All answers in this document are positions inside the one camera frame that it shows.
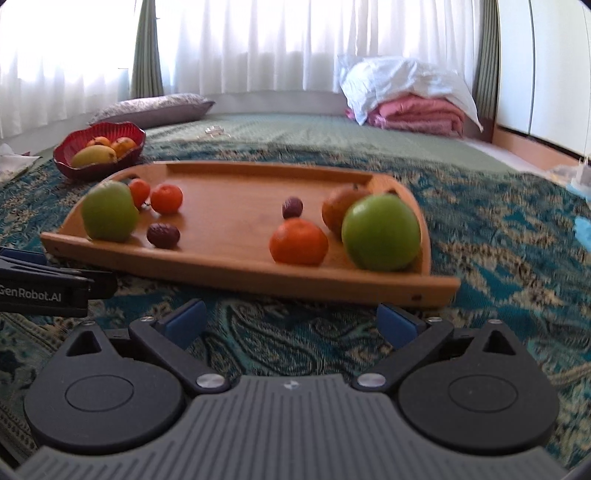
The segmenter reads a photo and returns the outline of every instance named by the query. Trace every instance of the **black device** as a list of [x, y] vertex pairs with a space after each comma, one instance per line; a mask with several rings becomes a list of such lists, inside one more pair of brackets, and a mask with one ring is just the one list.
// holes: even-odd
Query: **black device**
[[233, 387], [185, 351], [202, 301], [127, 329], [83, 322], [25, 398], [41, 448], [5, 479], [591, 479], [543, 449], [557, 393], [500, 320], [456, 329], [383, 304], [377, 317], [395, 350], [351, 384]]
[[89, 300], [116, 291], [112, 272], [51, 267], [43, 254], [0, 248], [0, 312], [86, 317]]

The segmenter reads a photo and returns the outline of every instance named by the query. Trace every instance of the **teal paisley rug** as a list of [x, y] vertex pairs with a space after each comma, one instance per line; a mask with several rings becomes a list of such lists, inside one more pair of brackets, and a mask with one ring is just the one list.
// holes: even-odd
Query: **teal paisley rug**
[[[503, 319], [556, 386], [560, 416], [547, 450], [572, 468], [591, 450], [591, 255], [575, 240], [576, 196], [529, 174], [478, 173], [397, 157], [229, 142], [152, 142], [145, 161], [262, 161], [389, 173], [407, 185], [427, 219], [437, 274], [462, 286], [438, 315], [456, 326]], [[39, 234], [56, 229], [90, 185], [69, 183], [47, 163], [0, 190], [0, 245], [42, 251]], [[160, 315], [193, 297], [209, 327], [191, 347], [233, 381], [241, 374], [350, 379], [390, 350], [375, 309], [309, 303], [160, 283], [122, 275], [119, 291], [94, 301], [104, 328]], [[34, 451], [22, 399], [78, 320], [0, 314], [0, 437], [20, 459]]]

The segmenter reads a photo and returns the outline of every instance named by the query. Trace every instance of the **red bowl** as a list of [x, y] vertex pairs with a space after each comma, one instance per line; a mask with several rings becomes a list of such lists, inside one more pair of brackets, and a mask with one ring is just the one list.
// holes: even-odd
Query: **red bowl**
[[[129, 150], [123, 157], [111, 163], [95, 163], [81, 168], [72, 167], [70, 162], [74, 155], [86, 147], [86, 144], [94, 137], [106, 137], [111, 142], [120, 137], [128, 137], [136, 143], [137, 147]], [[68, 135], [53, 151], [53, 161], [58, 170], [69, 179], [98, 181], [113, 175], [116, 171], [135, 165], [144, 149], [145, 140], [146, 133], [131, 122], [120, 124], [101, 122]]]

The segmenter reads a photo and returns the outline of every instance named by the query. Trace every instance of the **orange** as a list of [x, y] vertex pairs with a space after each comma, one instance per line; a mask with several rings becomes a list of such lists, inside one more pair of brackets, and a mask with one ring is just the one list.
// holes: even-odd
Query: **orange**
[[117, 158], [123, 157], [135, 147], [137, 147], [137, 144], [128, 137], [120, 137], [111, 144], [111, 148], [117, 153]]
[[150, 204], [160, 215], [177, 213], [183, 204], [183, 191], [176, 185], [161, 183], [152, 191]]
[[92, 140], [90, 140], [86, 146], [87, 147], [92, 147], [93, 145], [104, 145], [106, 147], [110, 147], [111, 146], [111, 140], [109, 140], [106, 137], [94, 137]]
[[275, 230], [269, 252], [277, 263], [319, 266], [329, 250], [329, 240], [316, 224], [289, 218]]
[[150, 184], [142, 179], [133, 179], [128, 185], [131, 196], [134, 198], [134, 205], [139, 210], [150, 196]]

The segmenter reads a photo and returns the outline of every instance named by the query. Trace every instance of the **green apple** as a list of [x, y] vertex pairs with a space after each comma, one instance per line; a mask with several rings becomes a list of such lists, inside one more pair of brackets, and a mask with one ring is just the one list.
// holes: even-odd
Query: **green apple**
[[138, 224], [131, 191], [120, 181], [104, 181], [82, 200], [82, 221], [92, 240], [125, 242]]
[[353, 204], [345, 215], [341, 234], [349, 258], [365, 270], [401, 270], [421, 250], [416, 215], [390, 193], [370, 195]]

